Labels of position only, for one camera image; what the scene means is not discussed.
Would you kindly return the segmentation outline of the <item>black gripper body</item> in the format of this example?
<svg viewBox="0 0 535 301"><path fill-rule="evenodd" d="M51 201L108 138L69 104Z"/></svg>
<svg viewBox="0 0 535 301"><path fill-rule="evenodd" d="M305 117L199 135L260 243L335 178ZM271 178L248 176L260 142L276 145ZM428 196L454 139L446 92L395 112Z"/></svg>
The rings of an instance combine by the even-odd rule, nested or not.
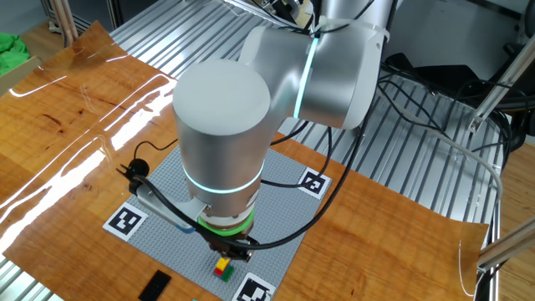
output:
<svg viewBox="0 0 535 301"><path fill-rule="evenodd" d="M247 234L238 233L231 236L219 236L211 234L205 236L212 250L230 250L233 247L248 247L251 245Z"/></svg>

